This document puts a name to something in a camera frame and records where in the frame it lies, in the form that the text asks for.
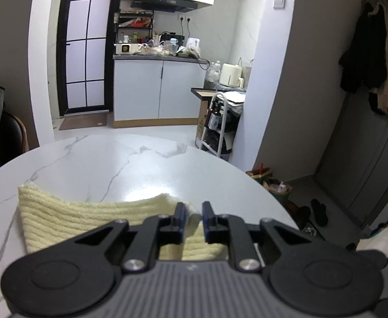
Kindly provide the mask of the pale yellow knitted towel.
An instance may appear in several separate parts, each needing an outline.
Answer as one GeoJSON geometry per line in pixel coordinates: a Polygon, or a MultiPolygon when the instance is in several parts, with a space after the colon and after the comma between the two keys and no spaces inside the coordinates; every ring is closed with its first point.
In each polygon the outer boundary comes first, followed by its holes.
{"type": "MultiPolygon", "coordinates": [[[[19,212],[28,253],[35,253],[64,240],[86,233],[113,220],[139,225],[150,216],[171,215],[180,199],[168,194],[134,202],[66,202],[34,184],[18,187],[19,212]]],[[[160,249],[161,260],[224,260],[228,249],[205,242],[201,214],[186,202],[187,220],[181,245],[160,249]]]]}

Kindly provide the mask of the white wall switch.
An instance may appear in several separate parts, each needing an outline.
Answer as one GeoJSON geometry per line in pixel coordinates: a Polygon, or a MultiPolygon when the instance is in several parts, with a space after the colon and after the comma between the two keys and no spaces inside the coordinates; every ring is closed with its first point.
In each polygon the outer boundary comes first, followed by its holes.
{"type": "Polygon", "coordinates": [[[273,0],[274,9],[284,9],[286,0],[273,0]]]}

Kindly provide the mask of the black framed glass door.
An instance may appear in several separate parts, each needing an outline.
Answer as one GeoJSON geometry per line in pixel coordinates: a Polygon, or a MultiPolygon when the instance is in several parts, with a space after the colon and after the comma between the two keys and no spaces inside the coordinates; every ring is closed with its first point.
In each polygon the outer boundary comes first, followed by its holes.
{"type": "Polygon", "coordinates": [[[56,80],[61,116],[113,110],[120,0],[60,0],[56,80]]]}

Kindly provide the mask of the dark glass bottle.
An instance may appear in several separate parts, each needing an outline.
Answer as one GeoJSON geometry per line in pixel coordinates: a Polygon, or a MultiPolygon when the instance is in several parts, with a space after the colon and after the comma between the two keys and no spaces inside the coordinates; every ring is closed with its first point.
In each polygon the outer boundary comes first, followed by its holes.
{"type": "Polygon", "coordinates": [[[208,128],[210,130],[216,131],[218,129],[220,117],[221,113],[219,100],[214,100],[210,108],[210,116],[208,119],[208,128]]]}

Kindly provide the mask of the black spice shelf rack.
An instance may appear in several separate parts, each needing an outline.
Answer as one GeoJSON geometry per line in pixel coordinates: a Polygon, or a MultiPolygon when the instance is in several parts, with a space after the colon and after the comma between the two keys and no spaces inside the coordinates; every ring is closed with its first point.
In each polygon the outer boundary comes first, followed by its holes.
{"type": "Polygon", "coordinates": [[[124,43],[125,37],[130,43],[148,42],[153,37],[155,13],[150,10],[120,11],[114,15],[116,43],[124,43]]]}

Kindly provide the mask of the brown door mat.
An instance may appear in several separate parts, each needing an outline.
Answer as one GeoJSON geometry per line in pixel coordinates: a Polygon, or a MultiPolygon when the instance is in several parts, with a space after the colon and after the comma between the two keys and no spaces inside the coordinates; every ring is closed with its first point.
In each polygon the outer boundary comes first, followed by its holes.
{"type": "Polygon", "coordinates": [[[106,113],[90,113],[82,114],[78,116],[67,116],[64,118],[60,131],[74,130],[74,129],[86,129],[93,127],[105,126],[107,124],[106,113]]]}

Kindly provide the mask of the black shoes on floor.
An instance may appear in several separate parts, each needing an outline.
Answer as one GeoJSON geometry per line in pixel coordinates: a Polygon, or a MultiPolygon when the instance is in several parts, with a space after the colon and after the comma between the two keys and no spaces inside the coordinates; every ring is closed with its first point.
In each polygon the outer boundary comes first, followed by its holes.
{"type": "Polygon", "coordinates": [[[286,210],[301,231],[323,239],[323,236],[320,231],[318,231],[317,227],[325,228],[328,225],[329,219],[325,204],[315,198],[310,201],[310,207],[298,206],[295,205],[295,203],[288,201],[286,210]]]}

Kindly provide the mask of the black range hood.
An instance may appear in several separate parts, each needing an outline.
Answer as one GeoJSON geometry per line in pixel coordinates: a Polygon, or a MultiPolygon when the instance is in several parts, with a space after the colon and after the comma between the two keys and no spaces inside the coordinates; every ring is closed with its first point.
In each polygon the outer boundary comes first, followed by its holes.
{"type": "Polygon", "coordinates": [[[190,0],[132,0],[131,8],[187,13],[198,9],[198,3],[190,0]]]}

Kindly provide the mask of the white sock foot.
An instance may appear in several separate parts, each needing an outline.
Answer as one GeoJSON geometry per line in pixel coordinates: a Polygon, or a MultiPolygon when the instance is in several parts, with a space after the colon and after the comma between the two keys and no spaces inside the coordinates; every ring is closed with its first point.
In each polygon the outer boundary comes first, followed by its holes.
{"type": "Polygon", "coordinates": [[[388,226],[370,238],[360,239],[355,250],[377,250],[388,258],[388,226]]]}

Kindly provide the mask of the white lower kitchen cabinet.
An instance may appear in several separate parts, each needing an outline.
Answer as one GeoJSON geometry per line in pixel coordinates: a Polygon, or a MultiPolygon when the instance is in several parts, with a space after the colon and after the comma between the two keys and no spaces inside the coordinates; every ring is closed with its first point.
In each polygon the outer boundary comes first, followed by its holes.
{"type": "Polygon", "coordinates": [[[114,56],[115,128],[195,125],[210,63],[203,59],[155,55],[114,56]]]}

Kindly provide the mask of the white rolling cart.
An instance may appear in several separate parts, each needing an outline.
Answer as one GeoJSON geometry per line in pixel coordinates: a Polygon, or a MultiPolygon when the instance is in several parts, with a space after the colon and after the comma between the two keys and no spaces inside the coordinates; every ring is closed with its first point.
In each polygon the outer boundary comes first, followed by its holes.
{"type": "Polygon", "coordinates": [[[192,88],[191,92],[200,99],[195,146],[228,161],[233,151],[233,142],[243,112],[246,93],[242,90],[212,91],[203,88],[192,88]],[[221,113],[216,131],[208,128],[210,108],[214,100],[219,100],[221,113]]]}

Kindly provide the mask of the white countertop appliance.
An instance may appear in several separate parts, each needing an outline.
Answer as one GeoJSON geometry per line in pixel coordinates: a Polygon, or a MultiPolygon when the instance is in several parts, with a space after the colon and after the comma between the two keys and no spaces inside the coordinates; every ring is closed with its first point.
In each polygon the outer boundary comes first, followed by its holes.
{"type": "Polygon", "coordinates": [[[138,43],[116,43],[114,46],[116,55],[134,55],[139,53],[142,47],[138,43]]]}

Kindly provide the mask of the wooden chair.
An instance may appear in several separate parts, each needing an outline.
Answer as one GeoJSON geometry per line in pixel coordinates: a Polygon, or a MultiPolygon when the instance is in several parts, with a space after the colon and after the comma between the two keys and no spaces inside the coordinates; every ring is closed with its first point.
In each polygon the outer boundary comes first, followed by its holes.
{"type": "Polygon", "coordinates": [[[0,146],[2,153],[10,157],[18,157],[29,151],[28,133],[24,123],[6,110],[3,110],[0,120],[0,146]]]}

